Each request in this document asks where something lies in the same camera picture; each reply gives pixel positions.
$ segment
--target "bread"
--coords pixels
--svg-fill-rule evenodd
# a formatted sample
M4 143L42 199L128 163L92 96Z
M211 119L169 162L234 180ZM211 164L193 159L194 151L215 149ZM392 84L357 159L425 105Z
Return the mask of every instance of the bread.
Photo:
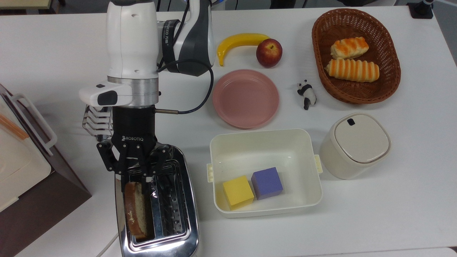
M137 240L144 240L150 235L148 229L147 202L141 193L141 183L128 182L124 190L124 209L130 233Z
M333 59L354 59L368 51L368 44L363 37L345 38L337 40L330 47Z
M325 70L332 77L350 81L373 82L379 78L379 67L367 61L332 59Z

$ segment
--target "canister lid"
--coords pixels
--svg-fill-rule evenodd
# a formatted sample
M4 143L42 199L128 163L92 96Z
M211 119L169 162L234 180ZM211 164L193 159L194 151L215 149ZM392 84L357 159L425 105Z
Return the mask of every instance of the canister lid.
M344 153L359 163L370 163L384 156L389 139L381 125L372 117L357 114L335 127L335 139Z

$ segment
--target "red apple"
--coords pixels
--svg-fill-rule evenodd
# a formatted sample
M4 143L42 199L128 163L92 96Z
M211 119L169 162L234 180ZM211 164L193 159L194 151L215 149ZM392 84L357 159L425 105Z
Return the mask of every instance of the red apple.
M262 66L271 68L281 60L282 46L273 38L265 39L257 46L255 55Z

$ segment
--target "panda figurine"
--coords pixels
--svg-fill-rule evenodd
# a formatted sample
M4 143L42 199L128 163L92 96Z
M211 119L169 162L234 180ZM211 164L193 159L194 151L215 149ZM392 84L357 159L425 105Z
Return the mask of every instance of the panda figurine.
M313 92L313 87L310 84L303 85L301 83L297 84L298 86L298 94L305 97L303 102L303 108L308 110L310 105L314 105L316 103L316 95Z

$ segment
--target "container handle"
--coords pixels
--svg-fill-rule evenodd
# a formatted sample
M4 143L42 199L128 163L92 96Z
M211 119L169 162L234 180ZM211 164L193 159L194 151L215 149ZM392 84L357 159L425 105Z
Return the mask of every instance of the container handle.
M57 142L57 136L56 134L54 133L54 131L51 129L51 127L49 126L49 124L46 122L46 120L44 120L43 116L40 114L40 112L37 110L37 108L33 105L33 103L23 94L15 94L13 96L10 96L9 97L11 103L13 104L13 106L16 108L17 112L19 113L19 115L22 117L22 119L25 121L25 123L28 125L28 127L30 128L30 130L33 132L33 134L37 137L38 141L40 142L40 144L43 146L43 148L46 150L46 152L52 156L52 152L51 152L51 147L53 147L56 142ZM39 136L39 134L37 133L37 131L34 129L34 127L30 124L30 122L28 121L28 119L26 118L25 114L22 112L22 110L19 108L19 106L17 105L16 102L19 102L20 99L24 99L24 101L29 105L30 107L30 110L32 111L32 113L34 114L35 118L38 118L38 120L40 120L41 122L41 126L43 128L43 130L45 131L45 134L50 138L48 142L44 142L44 140Z
M214 182L214 171L212 163L206 164L206 172L208 173L208 182Z
M319 155L314 155L314 161L316 162L317 173L322 173L323 170Z

